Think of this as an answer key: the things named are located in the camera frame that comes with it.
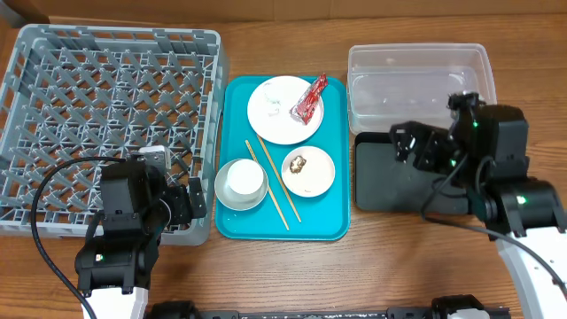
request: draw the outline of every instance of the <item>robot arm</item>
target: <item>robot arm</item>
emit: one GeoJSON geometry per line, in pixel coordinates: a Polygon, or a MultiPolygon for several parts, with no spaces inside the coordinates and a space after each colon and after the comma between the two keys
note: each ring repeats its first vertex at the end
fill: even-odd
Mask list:
{"type": "MultiPolygon", "coordinates": [[[[184,185],[167,186],[170,168],[164,146],[141,148],[129,160],[102,168],[104,234],[87,236],[75,258],[77,288],[97,318],[144,317],[162,231],[206,214],[199,187],[189,194],[184,185]]],[[[89,318],[84,306],[83,314],[89,318]]]]}
{"type": "MultiPolygon", "coordinates": [[[[567,278],[567,234],[555,227],[543,227],[527,230],[525,237],[516,240],[548,262],[559,277],[567,278]]],[[[567,314],[565,296],[532,256],[500,239],[495,244],[514,281],[526,318],[557,318],[559,314],[567,314]]]]}
{"type": "Polygon", "coordinates": [[[414,152],[413,165],[419,170],[449,175],[458,169],[451,183],[467,191],[470,212],[485,223],[484,232],[495,241],[524,315],[567,314],[567,215],[550,183],[527,176],[528,124],[522,111],[485,105],[476,93],[452,95],[448,108],[454,118],[450,129],[414,121],[392,126],[397,160],[405,161],[414,152]],[[463,159],[462,167],[455,167],[463,159]]]}

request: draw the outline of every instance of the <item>white plate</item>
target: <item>white plate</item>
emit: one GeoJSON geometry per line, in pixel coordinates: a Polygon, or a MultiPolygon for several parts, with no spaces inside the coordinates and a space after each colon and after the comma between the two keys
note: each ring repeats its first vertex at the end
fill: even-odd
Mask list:
{"type": "Polygon", "coordinates": [[[329,154],[318,147],[301,146],[291,151],[282,164],[282,179],[294,194],[312,198],[327,191],[335,180],[335,164],[329,154]],[[301,156],[306,160],[299,173],[290,170],[291,161],[301,156]]]}
{"type": "Polygon", "coordinates": [[[277,76],[263,82],[248,100],[248,121],[252,129],[274,144],[297,144],[308,139],[321,125],[322,98],[307,125],[293,119],[290,110],[309,85],[296,76],[277,76]]]}

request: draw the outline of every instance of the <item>plastic container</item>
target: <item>plastic container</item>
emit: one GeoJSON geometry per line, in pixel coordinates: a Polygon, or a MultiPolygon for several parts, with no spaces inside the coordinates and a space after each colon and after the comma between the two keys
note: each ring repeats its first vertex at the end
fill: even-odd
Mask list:
{"type": "Polygon", "coordinates": [[[477,43],[356,45],[348,55],[350,129],[387,132],[392,124],[421,121],[448,128],[449,94],[476,91],[496,103],[493,73],[477,43]]]}
{"type": "MultiPolygon", "coordinates": [[[[63,161],[125,157],[163,144],[174,154],[168,182],[199,178],[208,214],[170,226],[161,242],[205,242],[228,70],[221,37],[210,30],[23,27],[0,88],[0,116],[7,118],[0,140],[0,234],[30,232],[35,188],[63,161]]],[[[102,209],[102,165],[71,167],[54,177],[38,209],[42,236],[85,235],[102,209]]]]}

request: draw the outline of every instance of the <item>wooden chopstick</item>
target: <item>wooden chopstick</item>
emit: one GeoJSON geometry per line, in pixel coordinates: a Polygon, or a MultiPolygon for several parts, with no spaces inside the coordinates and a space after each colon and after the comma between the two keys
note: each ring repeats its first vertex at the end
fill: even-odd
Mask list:
{"type": "MultiPolygon", "coordinates": [[[[250,151],[250,155],[252,155],[252,158],[254,159],[254,161],[256,163],[258,163],[258,165],[259,165],[260,163],[259,163],[258,159],[256,159],[256,155],[254,154],[254,151],[252,150],[250,143],[248,142],[248,140],[246,140],[245,142],[246,142],[246,147],[248,147],[248,151],[250,151]]],[[[280,206],[277,204],[276,196],[274,196],[272,189],[269,187],[269,183],[268,183],[268,193],[269,193],[269,196],[272,198],[272,201],[274,201],[274,205],[276,206],[277,212],[280,214],[280,218],[282,218],[283,225],[285,225],[285,228],[287,230],[290,230],[290,226],[288,226],[287,221],[285,220],[284,214],[282,214],[282,209],[280,209],[280,206]]]]}
{"type": "Polygon", "coordinates": [[[293,213],[295,213],[295,216],[298,218],[298,221],[301,222],[301,217],[299,217],[298,210],[295,208],[295,205],[293,205],[293,201],[291,200],[290,193],[287,192],[287,187],[285,187],[284,181],[282,181],[282,177],[280,177],[280,174],[277,173],[276,164],[274,164],[272,157],[269,156],[269,152],[268,149],[266,148],[266,145],[264,144],[264,140],[259,135],[256,136],[258,137],[258,140],[260,141],[260,145],[262,145],[262,148],[266,153],[266,157],[268,157],[269,163],[272,165],[272,168],[274,169],[274,173],[276,174],[277,180],[280,182],[280,185],[282,186],[283,192],[285,193],[285,197],[290,202],[291,209],[293,209],[293,213]]]}

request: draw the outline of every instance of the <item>dish rack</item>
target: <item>dish rack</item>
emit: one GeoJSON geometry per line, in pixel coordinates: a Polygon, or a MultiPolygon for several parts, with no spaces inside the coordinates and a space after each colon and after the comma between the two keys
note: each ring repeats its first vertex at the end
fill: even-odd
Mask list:
{"type": "MultiPolygon", "coordinates": [[[[207,216],[170,226],[162,243],[200,245],[214,200],[216,140],[229,61],[211,30],[29,25],[0,88],[0,234],[30,233],[35,189],[73,158],[126,157],[152,144],[173,153],[169,184],[199,177],[207,216]]],[[[102,209],[104,163],[70,167],[43,192],[43,237],[81,237],[102,209]]],[[[97,234],[102,234],[98,227],[97,234]]]]}

